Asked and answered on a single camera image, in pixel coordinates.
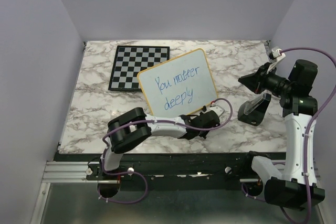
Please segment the yellow framed whiteboard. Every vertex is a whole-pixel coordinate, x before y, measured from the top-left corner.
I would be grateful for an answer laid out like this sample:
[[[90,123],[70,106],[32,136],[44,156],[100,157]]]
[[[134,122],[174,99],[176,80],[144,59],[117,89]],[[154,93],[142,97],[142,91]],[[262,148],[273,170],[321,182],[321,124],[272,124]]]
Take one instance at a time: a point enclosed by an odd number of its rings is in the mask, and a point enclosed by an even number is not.
[[[218,98],[202,48],[143,70],[137,79],[153,116],[192,114]]]

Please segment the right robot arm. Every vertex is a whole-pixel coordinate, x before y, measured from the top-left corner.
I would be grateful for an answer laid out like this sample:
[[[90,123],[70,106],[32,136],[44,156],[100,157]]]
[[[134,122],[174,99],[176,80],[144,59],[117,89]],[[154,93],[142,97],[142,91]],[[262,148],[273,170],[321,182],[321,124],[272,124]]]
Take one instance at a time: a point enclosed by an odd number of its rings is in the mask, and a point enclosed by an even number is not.
[[[267,62],[251,74],[238,79],[258,96],[242,104],[238,111],[241,122],[258,126],[264,119],[272,95],[280,98],[282,116],[287,132],[285,168],[281,172],[266,154],[249,152],[249,160],[241,165],[249,178],[259,176],[264,185],[268,204],[302,211],[308,203],[313,206],[325,198],[318,188],[313,168],[313,133],[318,102],[310,96],[318,73],[315,63],[299,59],[289,75],[276,75],[276,68]]]

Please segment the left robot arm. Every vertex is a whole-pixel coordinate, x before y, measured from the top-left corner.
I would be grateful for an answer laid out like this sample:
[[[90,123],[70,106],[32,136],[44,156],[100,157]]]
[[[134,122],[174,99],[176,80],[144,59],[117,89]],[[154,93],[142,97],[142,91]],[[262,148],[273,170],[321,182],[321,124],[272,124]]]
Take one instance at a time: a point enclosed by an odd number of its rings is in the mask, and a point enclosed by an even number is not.
[[[134,108],[108,122],[106,144],[98,173],[104,179],[112,179],[120,166],[124,153],[135,149],[151,136],[169,136],[191,140],[205,138],[210,128],[220,126],[224,109],[211,106],[199,115],[180,115],[175,118],[160,118]]]

